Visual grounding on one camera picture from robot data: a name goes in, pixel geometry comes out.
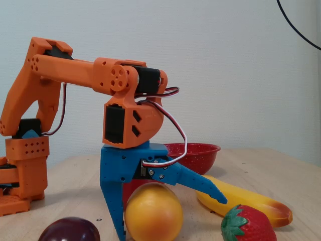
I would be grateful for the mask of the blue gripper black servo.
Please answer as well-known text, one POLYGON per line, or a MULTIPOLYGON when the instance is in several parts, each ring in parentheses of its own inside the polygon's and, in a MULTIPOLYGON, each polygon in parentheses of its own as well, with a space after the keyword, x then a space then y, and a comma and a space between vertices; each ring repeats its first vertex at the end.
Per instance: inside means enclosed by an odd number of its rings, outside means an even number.
POLYGON ((120 149, 111 145, 102 147, 100 187, 120 241, 126 240, 123 221, 123 184, 120 182, 153 178, 170 185, 181 184, 206 193, 219 203, 227 203, 227 198, 211 180, 175 162, 167 155, 168 150, 165 145, 149 141, 128 149, 120 149), (146 161, 146 168, 141 165, 142 160, 146 161))

